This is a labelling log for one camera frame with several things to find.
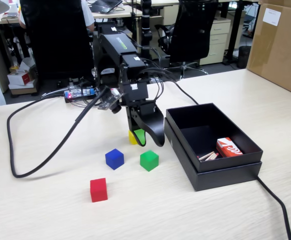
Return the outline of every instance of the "office chair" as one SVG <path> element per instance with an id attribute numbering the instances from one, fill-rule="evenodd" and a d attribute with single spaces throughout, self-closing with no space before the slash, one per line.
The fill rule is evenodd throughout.
<path id="1" fill-rule="evenodd" d="M 169 27 L 155 25 L 159 34 L 159 47 L 170 55 L 170 65 L 181 62 L 181 66 L 167 68 L 180 71 L 180 79 L 184 78 L 188 69 L 208 74 L 193 61 L 206 58 L 209 54 L 210 30 L 218 4 L 218 0 L 179 0 L 175 24 Z M 160 29 L 165 36 L 161 37 Z"/>
<path id="2" fill-rule="evenodd" d="M 81 0 L 20 0 L 20 5 L 39 79 L 92 80 L 93 51 Z"/>

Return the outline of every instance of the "red cube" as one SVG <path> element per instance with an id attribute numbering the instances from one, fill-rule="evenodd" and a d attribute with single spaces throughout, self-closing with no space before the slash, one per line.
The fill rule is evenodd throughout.
<path id="1" fill-rule="evenodd" d="M 93 203 L 108 200 L 106 179 L 100 178 L 91 180 L 90 193 Z"/>

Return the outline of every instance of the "small red box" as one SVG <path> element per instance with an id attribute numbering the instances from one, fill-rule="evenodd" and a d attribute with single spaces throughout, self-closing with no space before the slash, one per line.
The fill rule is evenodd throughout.
<path id="1" fill-rule="evenodd" d="M 100 178 L 91 180 L 90 193 L 93 203 L 108 200 L 106 179 Z"/>
<path id="2" fill-rule="evenodd" d="M 218 139 L 216 141 L 216 149 L 224 158 L 236 157 L 243 154 L 229 137 Z"/>
<path id="3" fill-rule="evenodd" d="M 12 85 L 21 85 L 24 86 L 27 83 L 30 82 L 30 76 L 27 72 L 11 72 L 7 75 L 7 78 L 9 79 L 10 84 Z"/>

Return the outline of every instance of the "green cube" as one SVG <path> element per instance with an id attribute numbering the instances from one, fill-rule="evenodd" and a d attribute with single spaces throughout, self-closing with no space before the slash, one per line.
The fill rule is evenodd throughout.
<path id="1" fill-rule="evenodd" d="M 159 166 L 159 156 L 153 151 L 146 151 L 140 155 L 140 165 L 150 172 L 152 169 Z"/>

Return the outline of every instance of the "open box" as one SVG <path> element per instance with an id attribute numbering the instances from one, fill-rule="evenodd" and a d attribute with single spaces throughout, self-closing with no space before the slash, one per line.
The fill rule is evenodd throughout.
<path id="1" fill-rule="evenodd" d="M 164 132 L 196 191 L 255 180 L 263 151 L 213 103 L 166 110 Z M 200 162 L 229 137 L 243 155 Z"/>

